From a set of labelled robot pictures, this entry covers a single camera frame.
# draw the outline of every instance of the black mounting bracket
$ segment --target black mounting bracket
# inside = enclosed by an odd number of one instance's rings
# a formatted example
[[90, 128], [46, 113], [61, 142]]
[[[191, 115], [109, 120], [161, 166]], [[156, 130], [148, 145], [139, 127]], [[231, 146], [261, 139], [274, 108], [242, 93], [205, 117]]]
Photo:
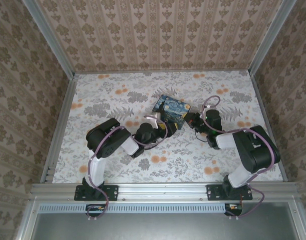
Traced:
[[[109, 201], [117, 201], [118, 185], [103, 185], [101, 188], [108, 196]], [[84, 185], [78, 185], [74, 195], [75, 201], [105, 201], [105, 196], [100, 194], [97, 198], [88, 194]]]
[[225, 194], [222, 184], [206, 185], [208, 201], [222, 201], [222, 200], [239, 201], [241, 197], [243, 198], [243, 200], [253, 200], [252, 191], [248, 186], [245, 185], [235, 189], [238, 191], [238, 193], [235, 192], [234, 195], [227, 196]]

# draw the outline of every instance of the patterned fabric surface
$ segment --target patterned fabric surface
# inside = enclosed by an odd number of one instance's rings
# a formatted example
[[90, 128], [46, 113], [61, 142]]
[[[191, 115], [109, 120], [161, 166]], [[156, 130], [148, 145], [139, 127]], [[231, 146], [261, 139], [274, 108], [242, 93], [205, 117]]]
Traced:
[[0, 0], [0, 239], [40, 180], [68, 79], [20, 0]]
[[[85, 139], [89, 130], [116, 118], [135, 133], [161, 94], [190, 104], [192, 112], [199, 111], [207, 97], [218, 94], [223, 129], [265, 126], [246, 70], [83, 74], [78, 77], [53, 183], [81, 182], [89, 159]], [[184, 124], [171, 138], [136, 159], [119, 148], [108, 158], [104, 177], [109, 183], [222, 181], [239, 163], [235, 149], [214, 150]], [[279, 167], [257, 180], [281, 181]]]
[[286, 174], [306, 209], [306, 1], [298, 0], [256, 73]]
[[282, 0], [37, 0], [76, 72], [246, 69]]

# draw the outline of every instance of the patterned wall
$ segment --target patterned wall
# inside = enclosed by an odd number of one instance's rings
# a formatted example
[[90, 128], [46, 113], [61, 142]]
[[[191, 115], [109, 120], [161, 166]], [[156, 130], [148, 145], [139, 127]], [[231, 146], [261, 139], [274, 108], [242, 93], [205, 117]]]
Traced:
[[281, 0], [38, 0], [77, 72], [247, 69]]
[[20, 0], [0, 0], [0, 239], [39, 182], [67, 77]]
[[290, 181], [306, 208], [306, 0], [297, 0], [256, 72]]

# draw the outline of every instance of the gray floor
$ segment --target gray floor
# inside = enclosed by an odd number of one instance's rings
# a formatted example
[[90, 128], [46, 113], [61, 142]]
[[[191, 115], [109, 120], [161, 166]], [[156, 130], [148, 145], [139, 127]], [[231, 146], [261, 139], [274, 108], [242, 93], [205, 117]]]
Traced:
[[223, 213], [39, 214], [34, 240], [297, 240], [286, 203], [265, 203], [239, 220]]

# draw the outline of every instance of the white tabletop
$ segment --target white tabletop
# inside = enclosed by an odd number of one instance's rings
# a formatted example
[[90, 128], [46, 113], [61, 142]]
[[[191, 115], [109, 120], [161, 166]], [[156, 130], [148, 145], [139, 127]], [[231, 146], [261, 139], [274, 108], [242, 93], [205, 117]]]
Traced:
[[[246, 70], [154, 72], [78, 75], [53, 183], [80, 183], [89, 159], [86, 134], [116, 118], [133, 134], [147, 120], [161, 94], [174, 97], [199, 112], [203, 101], [219, 95], [217, 106], [224, 130], [265, 123]], [[222, 181], [240, 163], [236, 149], [215, 150], [196, 139], [185, 123], [172, 137], [132, 159], [121, 148], [105, 168], [107, 183], [178, 183]], [[256, 181], [282, 181], [277, 165]]]

